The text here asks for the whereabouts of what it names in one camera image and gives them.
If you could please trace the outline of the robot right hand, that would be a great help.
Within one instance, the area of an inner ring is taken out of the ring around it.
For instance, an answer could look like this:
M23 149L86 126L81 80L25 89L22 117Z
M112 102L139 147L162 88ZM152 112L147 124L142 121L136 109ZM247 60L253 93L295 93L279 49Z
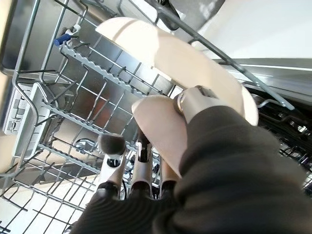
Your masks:
M140 130L180 176L153 200L146 182L129 197L102 182L73 234L309 234L312 201L304 171L279 155L267 130L234 109L241 99L196 86L174 99L132 105Z

